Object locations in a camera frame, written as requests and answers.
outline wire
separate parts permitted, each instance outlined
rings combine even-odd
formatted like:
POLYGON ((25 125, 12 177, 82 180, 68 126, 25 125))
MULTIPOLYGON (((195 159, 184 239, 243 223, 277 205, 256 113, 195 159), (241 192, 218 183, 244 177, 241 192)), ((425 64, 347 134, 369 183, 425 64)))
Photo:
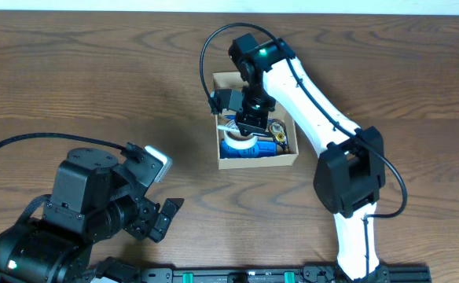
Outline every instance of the wire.
POLYGON ((115 143, 112 143, 112 142, 108 142, 108 141, 101 141, 101 140, 97 140, 95 138, 84 138, 84 137, 80 137, 80 136, 77 136, 77 135, 59 134, 59 133, 32 133, 32 134, 17 135, 15 137, 7 138, 7 139, 5 139, 3 141, 0 141, 0 148, 5 146, 5 145, 9 145, 11 143, 23 141, 23 140, 30 139, 30 138, 64 138, 64 139, 80 141, 80 142, 89 142, 89 143, 93 143, 93 144, 96 144, 96 145, 105 145, 105 146, 109 146, 109 147, 112 147, 112 148, 115 148, 115 149, 119 149, 119 150, 125 150, 126 149, 126 147, 124 147, 122 145, 118 145, 118 144, 115 144, 115 143))
POLYGON ((0 141, 0 148, 5 145, 9 145, 11 143, 23 141, 23 140, 30 139, 30 138, 64 138, 64 139, 80 141, 80 142, 89 142, 89 143, 93 143, 96 145, 105 145, 105 146, 109 146, 109 147, 119 149, 119 150, 127 149, 126 147, 122 145, 118 145, 118 144, 108 142, 108 141, 101 141, 101 140, 97 140, 94 138, 84 138, 84 137, 80 137, 80 136, 72 135, 72 134, 58 134, 58 133, 33 133, 33 134, 17 135, 15 137, 7 138, 3 141, 0 141))
POLYGON ((322 106, 315 100, 315 98, 310 94, 310 92, 308 91, 308 89, 304 86, 303 84, 303 80, 298 76, 298 74, 296 73, 296 70, 294 69, 294 67, 292 66, 292 62, 291 62, 291 59, 289 59, 289 57, 287 56, 284 48, 282 47, 282 45, 280 44, 280 42, 278 41, 278 39, 269 31, 267 31, 265 28, 261 28, 260 26, 257 26, 257 25, 254 25, 254 24, 248 24, 248 23, 234 23, 234 24, 227 24, 225 25, 224 27, 221 27, 219 28, 217 31, 214 31, 207 39, 207 41, 205 42, 204 44, 204 48, 202 49, 201 51, 201 55, 200 55, 200 78, 201 78, 201 83, 202 83, 202 86, 204 87, 204 90, 205 90, 205 94, 207 95, 207 98, 209 100, 209 104, 212 106, 212 100, 210 99, 210 94, 208 93, 208 88, 207 88, 207 85, 205 83, 205 79, 204 79, 204 56, 205 56, 205 51, 207 50, 207 47, 208 47, 208 44, 210 43, 210 41, 218 34, 220 33, 221 31, 224 31, 228 28, 234 28, 234 27, 246 27, 246 28, 254 28, 258 31, 261 31, 262 33, 264 33, 265 35, 267 35, 268 37, 270 37, 270 39, 275 43, 275 45, 277 46, 277 48, 285 55, 285 60, 287 61, 287 65, 289 66, 289 69, 291 70, 291 73, 292 73, 292 76, 294 76, 294 79, 296 80, 298 86, 301 88, 301 90, 303 90, 303 92, 305 93, 305 95, 308 96, 308 98, 310 99, 310 101, 315 105, 315 107, 318 109, 318 111, 320 111, 322 113, 322 115, 336 128, 338 129, 339 131, 341 131, 343 134, 345 134, 346 136, 348 136, 349 138, 353 138, 354 141, 356 143, 358 143, 360 146, 362 146, 363 148, 365 148, 368 152, 370 152, 371 154, 373 154, 374 156, 376 156, 376 158, 378 158, 379 160, 381 160, 387 167, 388 169, 390 169, 390 171, 392 172, 392 174, 395 176, 395 178, 397 179, 397 182, 399 183, 399 186, 401 187, 401 191, 402 191, 402 203, 401 203, 401 206, 399 207, 399 209, 396 211, 396 212, 393 212, 393 213, 389 213, 389 214, 371 214, 371 215, 365 215, 364 218, 362 219, 362 221, 364 222, 364 227, 365 227, 365 257, 366 257, 366 276, 369 275, 369 241, 368 241, 368 229, 367 229, 367 226, 368 226, 368 223, 369 221, 367 220, 368 218, 382 218, 382 219, 390 219, 390 218, 394 218, 398 215, 400 215, 404 209, 406 208, 406 205, 407 205, 407 201, 408 201, 408 192, 407 192, 407 188, 406 188, 406 184, 404 183, 404 180, 402 179, 402 176, 399 174, 399 172, 397 171, 397 168, 394 167, 394 165, 388 161, 387 158, 385 158, 385 156, 381 155, 376 149, 374 149, 370 144, 366 143, 365 141, 363 141, 359 136, 357 136, 356 134, 352 134, 350 131, 348 131, 347 129, 343 128, 340 126, 340 122, 336 121, 335 119, 333 119, 329 113, 327 113, 327 111, 325 111, 325 109, 322 108, 322 106))

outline wooden table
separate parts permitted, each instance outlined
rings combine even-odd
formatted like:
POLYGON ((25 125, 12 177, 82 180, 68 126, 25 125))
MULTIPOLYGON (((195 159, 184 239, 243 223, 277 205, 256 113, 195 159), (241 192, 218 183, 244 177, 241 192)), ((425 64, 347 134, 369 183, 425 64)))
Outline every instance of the wooden table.
MULTIPOLYGON (((312 187, 317 158, 301 131, 292 167, 217 169, 198 60, 211 32, 234 21, 285 38, 334 105, 382 132, 409 206, 376 221, 380 258, 426 263, 434 282, 459 282, 459 17, 0 12, 0 140, 55 131, 154 145, 174 159, 147 194, 185 198, 166 239, 120 233, 94 247, 92 263, 108 255, 176 267, 336 260, 332 215, 312 187)), ((234 70, 226 51, 243 34, 214 40, 208 79, 234 70)), ((0 232, 50 193, 58 164, 80 146, 45 139, 0 150, 0 232)), ((387 180, 381 212, 401 201, 390 172, 387 180)))

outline green connector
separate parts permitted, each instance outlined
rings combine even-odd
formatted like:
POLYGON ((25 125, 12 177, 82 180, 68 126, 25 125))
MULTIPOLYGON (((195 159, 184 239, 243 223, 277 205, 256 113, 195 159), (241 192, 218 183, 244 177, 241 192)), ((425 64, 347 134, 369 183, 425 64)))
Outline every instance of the green connector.
POLYGON ((294 272, 287 271, 284 272, 285 283, 296 283, 296 279, 294 278, 294 272))
POLYGON ((183 274, 182 283, 193 283, 193 274, 183 274))

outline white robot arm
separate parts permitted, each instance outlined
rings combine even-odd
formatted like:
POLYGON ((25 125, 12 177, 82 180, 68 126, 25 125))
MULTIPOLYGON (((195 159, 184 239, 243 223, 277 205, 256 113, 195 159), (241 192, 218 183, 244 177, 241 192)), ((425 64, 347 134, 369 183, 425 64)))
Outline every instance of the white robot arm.
MULTIPOLYGON (((311 82, 298 58, 291 60, 297 75, 303 80, 303 85, 310 94, 328 112, 328 114, 340 122, 340 126, 355 134, 359 126, 349 120, 322 94, 311 82)), ((349 137, 334 129, 332 124, 308 99, 303 90, 297 86, 296 79, 285 60, 272 65, 272 70, 263 74, 263 86, 265 91, 285 107, 299 127, 310 140, 315 152, 319 156, 327 149, 327 144, 334 142, 340 144, 349 137)), ((365 215, 373 214, 375 204, 366 204, 354 212, 352 217, 345 218, 340 213, 334 215, 336 232, 340 250, 338 264, 343 271, 352 279, 366 276, 365 233, 362 219, 365 215)), ((373 219, 368 219, 369 234, 369 272, 373 272, 380 264, 376 257, 374 246, 373 219)))
POLYGON ((338 265, 352 281, 364 278, 380 265, 373 217, 379 189, 385 183, 383 138, 376 128, 363 130, 336 109, 311 82, 290 47, 268 35, 274 40, 261 45, 252 35, 243 35, 233 40, 229 48, 229 57, 248 82, 241 92, 215 90, 208 94, 200 68, 212 113, 224 108, 234 110, 242 135, 265 134, 268 112, 274 110, 276 101, 285 107, 318 155, 314 188, 320 201, 334 214, 340 244, 338 265))

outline blue object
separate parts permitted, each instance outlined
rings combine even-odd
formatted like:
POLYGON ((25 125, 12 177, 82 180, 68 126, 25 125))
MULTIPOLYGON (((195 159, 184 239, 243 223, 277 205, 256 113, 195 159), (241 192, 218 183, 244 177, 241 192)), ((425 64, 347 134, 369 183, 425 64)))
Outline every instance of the blue object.
POLYGON ((273 141, 258 141, 250 149, 234 149, 221 141, 221 158, 260 158, 277 155, 277 145, 273 141))

